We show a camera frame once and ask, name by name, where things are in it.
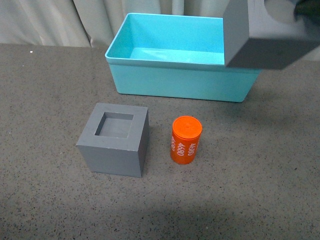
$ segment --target dark gray table surface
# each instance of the dark gray table surface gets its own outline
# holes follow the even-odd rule
[[[0,239],[320,238],[320,62],[264,70],[233,103],[118,94],[105,51],[0,45]],[[98,102],[148,107],[142,178],[86,166]],[[182,115],[203,126],[188,165],[170,158]]]

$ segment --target turquoise bin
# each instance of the turquoise bin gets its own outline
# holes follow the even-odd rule
[[[216,17],[129,13],[105,57],[120,94],[242,102],[261,72],[225,67]]]

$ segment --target gray cube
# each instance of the gray cube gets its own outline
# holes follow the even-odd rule
[[[295,18],[297,1],[274,0],[267,10],[268,0],[230,0],[223,14],[225,65],[283,69],[319,46],[320,25]]]
[[[142,177],[148,108],[97,103],[76,144],[93,172]]]

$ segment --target white curtain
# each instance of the white curtain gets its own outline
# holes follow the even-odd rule
[[[0,0],[0,43],[107,48],[127,13],[222,17],[229,0]],[[306,57],[320,60],[320,48]]]

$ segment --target orange cylinder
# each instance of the orange cylinder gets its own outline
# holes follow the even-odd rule
[[[172,124],[170,155],[178,164],[189,164],[196,156],[202,125],[193,116],[180,116]]]

